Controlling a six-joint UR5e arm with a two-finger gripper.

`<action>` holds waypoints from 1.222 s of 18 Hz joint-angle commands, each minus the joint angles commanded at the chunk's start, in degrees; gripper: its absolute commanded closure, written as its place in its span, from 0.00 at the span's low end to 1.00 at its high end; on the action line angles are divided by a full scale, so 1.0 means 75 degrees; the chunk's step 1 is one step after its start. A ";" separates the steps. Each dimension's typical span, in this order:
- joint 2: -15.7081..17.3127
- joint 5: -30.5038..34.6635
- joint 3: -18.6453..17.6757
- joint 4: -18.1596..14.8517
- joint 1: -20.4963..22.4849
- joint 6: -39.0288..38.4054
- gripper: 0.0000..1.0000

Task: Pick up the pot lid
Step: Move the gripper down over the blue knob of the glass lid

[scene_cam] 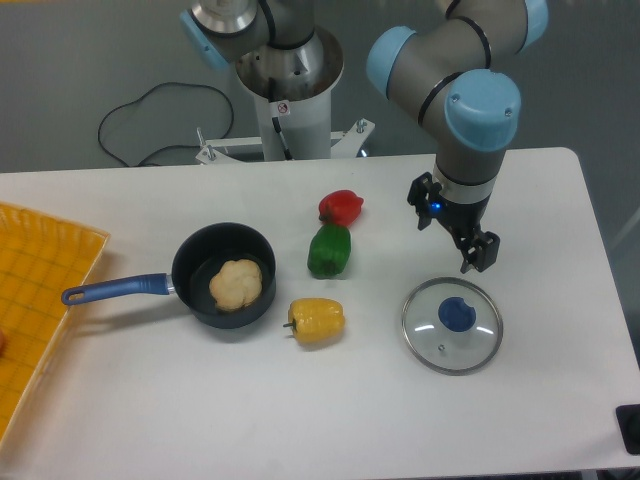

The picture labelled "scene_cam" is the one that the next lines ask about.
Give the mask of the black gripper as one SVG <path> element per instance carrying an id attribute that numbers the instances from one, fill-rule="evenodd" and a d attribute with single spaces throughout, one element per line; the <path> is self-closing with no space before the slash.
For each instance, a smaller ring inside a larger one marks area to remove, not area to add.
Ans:
<path id="1" fill-rule="evenodd" d="M 418 217 L 417 228 L 424 230 L 436 219 L 462 254 L 460 271 L 484 272 L 496 262 L 500 247 L 497 234 L 481 229 L 489 197 L 472 204 L 459 204 L 442 197 L 441 190 L 442 185 L 429 172 L 412 181 L 407 202 Z"/>

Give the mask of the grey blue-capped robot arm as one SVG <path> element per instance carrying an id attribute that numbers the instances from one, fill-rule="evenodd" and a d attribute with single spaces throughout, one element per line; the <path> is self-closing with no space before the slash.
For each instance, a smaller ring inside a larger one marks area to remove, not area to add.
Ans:
<path id="1" fill-rule="evenodd" d="M 330 95 L 344 57 L 311 2 L 197 1 L 180 20 L 204 62 L 232 67 L 252 94 L 266 159 L 329 155 Z M 412 182 L 408 202 L 420 228 L 437 222 L 451 235 L 463 270 L 497 259 L 499 237 L 481 219 L 521 109 L 518 87 L 492 64 L 547 24 L 543 1 L 451 1 L 433 32 L 391 28 L 368 54 L 371 84 L 437 142 L 434 167 Z"/>

